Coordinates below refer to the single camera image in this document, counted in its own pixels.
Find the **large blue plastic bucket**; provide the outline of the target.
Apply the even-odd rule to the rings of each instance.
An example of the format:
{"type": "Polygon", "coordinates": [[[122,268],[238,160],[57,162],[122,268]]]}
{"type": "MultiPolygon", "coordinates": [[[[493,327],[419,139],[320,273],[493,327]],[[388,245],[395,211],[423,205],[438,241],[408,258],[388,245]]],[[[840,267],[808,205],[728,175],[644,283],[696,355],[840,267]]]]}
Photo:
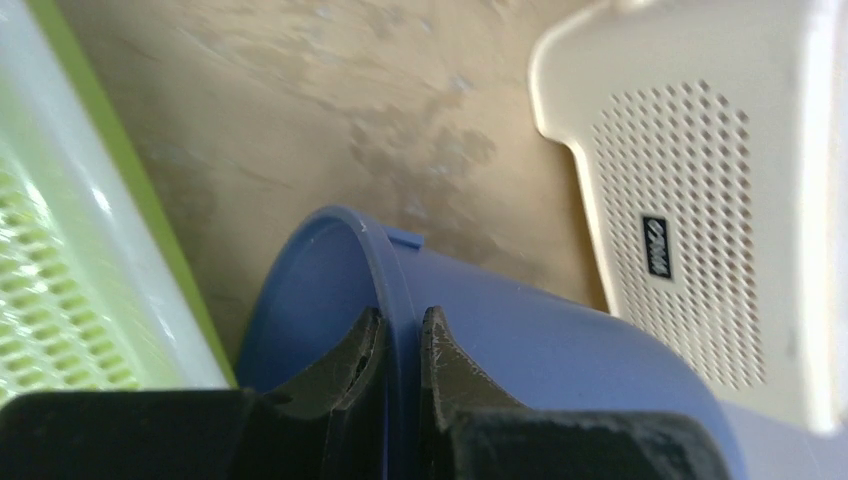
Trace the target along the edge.
{"type": "Polygon", "coordinates": [[[384,477],[418,477],[420,337],[438,306],[458,345],[518,401],[544,410],[668,411],[709,432],[748,475],[722,408],[672,350],[608,314],[427,249],[417,234],[328,206],[290,236],[260,291],[238,382],[269,391],[335,347],[360,313],[389,323],[384,477]]]}

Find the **cream perforated plastic basket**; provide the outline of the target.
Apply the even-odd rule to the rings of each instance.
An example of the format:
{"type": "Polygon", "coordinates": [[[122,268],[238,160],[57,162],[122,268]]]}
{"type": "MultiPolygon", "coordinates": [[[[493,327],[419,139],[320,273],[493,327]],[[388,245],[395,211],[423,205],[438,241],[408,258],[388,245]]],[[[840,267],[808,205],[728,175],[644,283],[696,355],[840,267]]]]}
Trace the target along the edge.
{"type": "Polygon", "coordinates": [[[594,1],[537,40],[610,312],[721,400],[847,423],[847,5],[594,1]]]}

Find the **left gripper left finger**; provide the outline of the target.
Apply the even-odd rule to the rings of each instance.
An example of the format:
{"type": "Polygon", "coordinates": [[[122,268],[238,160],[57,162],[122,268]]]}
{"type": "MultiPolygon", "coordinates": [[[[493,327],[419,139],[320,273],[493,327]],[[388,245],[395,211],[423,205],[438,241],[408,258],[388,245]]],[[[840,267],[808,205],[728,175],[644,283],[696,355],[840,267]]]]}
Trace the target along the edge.
{"type": "Polygon", "coordinates": [[[378,479],[387,324],[364,310],[315,363],[251,389],[56,391],[1,411],[5,479],[378,479]]]}

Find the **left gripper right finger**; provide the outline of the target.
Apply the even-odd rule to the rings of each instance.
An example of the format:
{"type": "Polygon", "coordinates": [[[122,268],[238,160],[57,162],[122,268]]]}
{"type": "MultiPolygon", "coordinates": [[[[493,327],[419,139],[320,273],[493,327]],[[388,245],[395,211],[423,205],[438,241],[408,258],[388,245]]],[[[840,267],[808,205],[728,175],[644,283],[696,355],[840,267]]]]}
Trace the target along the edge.
{"type": "Polygon", "coordinates": [[[532,409],[456,342],[440,307],[421,339],[424,479],[728,479],[716,442],[676,413],[532,409]]]}

